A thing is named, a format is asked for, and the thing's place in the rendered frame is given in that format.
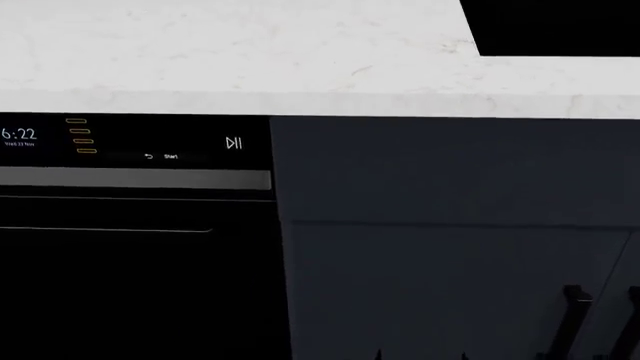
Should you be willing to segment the wide dark navy cabinet door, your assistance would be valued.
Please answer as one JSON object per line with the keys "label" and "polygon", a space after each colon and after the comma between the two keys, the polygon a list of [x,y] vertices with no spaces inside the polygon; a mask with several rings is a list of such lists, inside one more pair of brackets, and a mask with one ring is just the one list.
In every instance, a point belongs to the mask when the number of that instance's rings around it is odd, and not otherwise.
{"label": "wide dark navy cabinet door", "polygon": [[295,360],[535,360],[562,321],[565,285],[593,304],[624,231],[291,227]]}

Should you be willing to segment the narrow dark navy cabinet door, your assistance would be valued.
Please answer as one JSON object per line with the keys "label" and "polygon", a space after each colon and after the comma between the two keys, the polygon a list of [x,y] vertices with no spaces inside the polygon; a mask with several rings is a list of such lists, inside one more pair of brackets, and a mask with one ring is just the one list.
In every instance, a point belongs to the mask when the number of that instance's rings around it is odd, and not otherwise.
{"label": "narrow dark navy cabinet door", "polygon": [[[633,311],[628,297],[631,286],[640,287],[640,232],[630,235],[594,308],[582,343],[585,360],[609,360]],[[631,360],[640,360],[640,343]]]}

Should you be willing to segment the black dishwasher control panel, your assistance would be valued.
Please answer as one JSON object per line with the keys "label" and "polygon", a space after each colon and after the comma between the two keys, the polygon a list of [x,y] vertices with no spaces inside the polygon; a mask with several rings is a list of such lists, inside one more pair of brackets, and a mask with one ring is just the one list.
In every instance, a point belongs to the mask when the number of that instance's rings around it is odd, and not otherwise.
{"label": "black dishwasher control panel", "polygon": [[272,170],[267,116],[0,113],[0,166]]}

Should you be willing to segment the dark navy drawer front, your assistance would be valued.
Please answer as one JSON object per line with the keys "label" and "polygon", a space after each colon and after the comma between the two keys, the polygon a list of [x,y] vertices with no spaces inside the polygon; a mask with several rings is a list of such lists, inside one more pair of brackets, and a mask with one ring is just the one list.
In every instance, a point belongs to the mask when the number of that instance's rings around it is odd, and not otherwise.
{"label": "dark navy drawer front", "polygon": [[275,117],[293,221],[640,227],[640,120]]}

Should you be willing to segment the white marble countertop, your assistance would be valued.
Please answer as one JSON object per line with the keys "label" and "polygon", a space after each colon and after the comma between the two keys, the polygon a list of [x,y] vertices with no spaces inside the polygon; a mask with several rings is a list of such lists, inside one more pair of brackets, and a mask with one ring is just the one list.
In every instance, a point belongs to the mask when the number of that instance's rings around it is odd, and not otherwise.
{"label": "white marble countertop", "polygon": [[484,57],[459,0],[0,0],[0,111],[640,120],[640,59]]}

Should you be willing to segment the black inset cooktop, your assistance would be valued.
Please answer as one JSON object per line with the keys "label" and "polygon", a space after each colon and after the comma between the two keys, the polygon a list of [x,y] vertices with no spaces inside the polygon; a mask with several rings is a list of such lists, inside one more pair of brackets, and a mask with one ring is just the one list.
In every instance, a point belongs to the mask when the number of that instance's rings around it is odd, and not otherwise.
{"label": "black inset cooktop", "polygon": [[640,0],[459,0],[481,56],[640,59]]}

